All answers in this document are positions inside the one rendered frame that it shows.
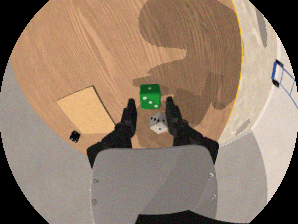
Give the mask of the black die with white pips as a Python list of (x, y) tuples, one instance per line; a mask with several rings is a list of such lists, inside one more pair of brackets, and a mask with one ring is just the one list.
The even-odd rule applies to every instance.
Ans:
[(80, 137), (80, 134), (78, 134), (77, 132), (75, 132), (75, 131), (73, 131), (72, 133), (71, 133), (71, 136), (70, 136), (70, 140), (71, 141), (73, 141), (73, 142), (78, 142), (78, 140), (79, 140), (79, 137)]

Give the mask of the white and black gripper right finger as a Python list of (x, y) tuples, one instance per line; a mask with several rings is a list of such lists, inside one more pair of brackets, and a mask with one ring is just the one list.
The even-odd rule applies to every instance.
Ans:
[[(174, 136), (173, 146), (183, 146), (183, 145), (201, 145), (206, 147), (212, 157), (213, 163), (215, 165), (219, 143), (203, 137), (203, 135), (191, 128), (188, 122), (182, 119), (178, 105), (174, 104), (172, 96), (166, 98), (166, 120), (168, 126), (168, 132), (170, 135)], [(190, 142), (189, 142), (190, 139)]]

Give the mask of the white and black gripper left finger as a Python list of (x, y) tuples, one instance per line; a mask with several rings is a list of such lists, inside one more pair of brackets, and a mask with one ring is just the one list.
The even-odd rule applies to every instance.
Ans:
[(106, 135), (101, 142), (87, 148), (87, 156), (93, 169), (94, 161), (99, 151), (108, 148), (132, 148), (131, 138), (136, 134), (137, 110), (135, 100), (128, 100), (127, 108), (123, 109), (121, 122), (115, 125), (112, 132)]

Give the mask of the green die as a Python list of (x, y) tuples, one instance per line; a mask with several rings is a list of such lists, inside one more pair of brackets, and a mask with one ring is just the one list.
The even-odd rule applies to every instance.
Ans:
[(159, 109), (161, 92), (159, 84), (144, 84), (140, 86), (141, 109)]

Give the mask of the tan flat square mat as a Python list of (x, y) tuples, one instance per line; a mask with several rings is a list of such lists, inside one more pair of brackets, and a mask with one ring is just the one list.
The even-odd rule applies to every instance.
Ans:
[(116, 124), (93, 85), (69, 94), (57, 103), (83, 134), (110, 133), (114, 130)]

